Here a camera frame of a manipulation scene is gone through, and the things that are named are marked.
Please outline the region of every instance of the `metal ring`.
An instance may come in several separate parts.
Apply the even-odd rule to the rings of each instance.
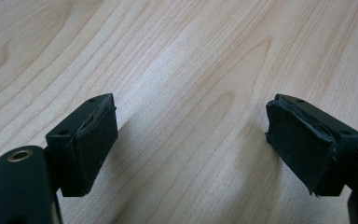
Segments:
[[[10,162],[23,161],[32,156],[32,153],[33,152],[30,149],[23,149],[11,153],[10,156],[7,157],[7,160]]]

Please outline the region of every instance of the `wood grain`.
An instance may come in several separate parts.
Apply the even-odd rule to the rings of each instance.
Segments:
[[[65,223],[348,223],[267,144],[303,98],[358,130],[358,1],[0,0],[0,155],[112,92],[119,138]]]

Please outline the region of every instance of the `wooden table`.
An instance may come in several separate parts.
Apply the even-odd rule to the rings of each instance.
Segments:
[[[349,189],[309,196],[268,145],[265,104],[358,130],[358,1],[0,0],[0,155],[107,92],[119,138],[65,223],[349,222]]]

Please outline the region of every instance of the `light wood surface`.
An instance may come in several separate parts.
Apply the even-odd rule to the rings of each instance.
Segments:
[[[275,93],[358,130],[358,1],[0,0],[0,155],[112,92],[119,138],[65,223],[348,223],[267,144]]]

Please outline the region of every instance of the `hole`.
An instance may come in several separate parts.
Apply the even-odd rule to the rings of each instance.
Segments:
[[[32,155],[32,151],[29,149],[20,150],[13,152],[10,156],[7,157],[7,160],[10,162],[23,161]]]
[[[11,218],[7,224],[26,224],[27,221],[23,217],[13,217]]]
[[[351,133],[348,132],[348,131],[339,131],[339,132],[342,133],[342,134],[351,135]]]
[[[62,130],[62,131],[60,131],[58,134],[60,134],[60,135],[65,135],[65,134],[68,134],[68,133],[69,133],[68,130]]]

